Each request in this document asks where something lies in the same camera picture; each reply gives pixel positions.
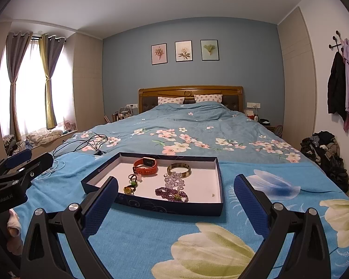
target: wooden headboard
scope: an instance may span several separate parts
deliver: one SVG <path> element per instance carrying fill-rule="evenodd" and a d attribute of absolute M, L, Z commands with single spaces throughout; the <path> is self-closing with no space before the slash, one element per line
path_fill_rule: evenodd
<path fill-rule="evenodd" d="M 138 102 L 140 113 L 158 105 L 158 97 L 185 97 L 184 104 L 195 103 L 194 95 L 222 94 L 222 104 L 230 110 L 243 112 L 242 86 L 171 86 L 140 89 Z"/>

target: floral bedding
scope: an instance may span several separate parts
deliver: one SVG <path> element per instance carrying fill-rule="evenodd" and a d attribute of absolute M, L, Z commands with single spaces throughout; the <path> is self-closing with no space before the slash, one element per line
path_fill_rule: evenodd
<path fill-rule="evenodd" d="M 107 153 L 217 156 L 224 161 L 264 164 L 310 162 L 296 148 L 243 113 L 213 101 L 162 104 L 137 116 L 76 133 L 57 155 L 71 152 L 79 145 L 67 143 L 87 140 L 95 134 L 109 137 L 106 143 L 98 137 L 93 140 Z M 81 151 L 94 154 L 92 147 L 85 146 Z"/>
<path fill-rule="evenodd" d="M 93 156 L 93 149 L 85 147 L 62 155 L 58 159 L 64 166 L 32 182 L 28 201 L 15 208 L 23 238 L 36 208 L 53 212 L 81 202 L 85 194 L 80 180 L 118 152 L 216 155 L 224 194 L 220 217 L 112 205 L 89 242 L 114 278 L 237 279 L 263 240 L 234 194 L 234 178 L 240 173 L 255 189 L 288 210 L 315 208 L 327 237 L 332 278 L 339 278 L 349 265 L 348 197 L 295 148 L 243 114 L 211 102 L 164 104 L 121 122 L 77 133 L 73 140 L 88 139 L 95 133 L 108 136 L 101 146 L 106 154 Z M 73 145 L 63 150 L 72 151 Z M 292 234 L 286 238 L 269 278 L 279 274 L 291 240 Z M 60 241 L 74 276 L 83 278 L 64 236 Z"/>

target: window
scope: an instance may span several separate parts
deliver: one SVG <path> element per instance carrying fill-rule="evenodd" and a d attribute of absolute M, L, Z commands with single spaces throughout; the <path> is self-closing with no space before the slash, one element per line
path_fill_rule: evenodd
<path fill-rule="evenodd" d="M 52 83 L 53 107 L 58 127 L 70 114 L 72 97 L 72 70 L 64 55 L 58 58 Z M 4 50 L 0 66 L 0 126 L 2 136 L 9 134 L 10 81 Z M 22 138 L 28 133 L 46 129 L 45 73 L 40 57 L 39 42 L 31 40 L 23 57 L 16 82 L 16 109 Z"/>

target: power outlet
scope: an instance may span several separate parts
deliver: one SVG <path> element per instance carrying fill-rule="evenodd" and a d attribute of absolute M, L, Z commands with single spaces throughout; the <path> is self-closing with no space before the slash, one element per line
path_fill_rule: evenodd
<path fill-rule="evenodd" d="M 126 108 L 132 108 L 132 109 L 138 109 L 138 104 L 127 104 L 125 105 Z"/>
<path fill-rule="evenodd" d="M 247 103 L 247 108 L 261 108 L 260 103 Z"/>

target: red watch strap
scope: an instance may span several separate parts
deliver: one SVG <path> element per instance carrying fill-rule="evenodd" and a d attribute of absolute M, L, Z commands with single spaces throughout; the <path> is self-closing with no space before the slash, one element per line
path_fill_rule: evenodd
<path fill-rule="evenodd" d="M 158 171 L 158 164 L 155 160 L 155 164 L 151 168 L 139 167 L 144 164 L 144 159 L 141 158 L 136 160 L 133 164 L 133 172 L 141 175 L 151 175 L 155 174 Z"/>

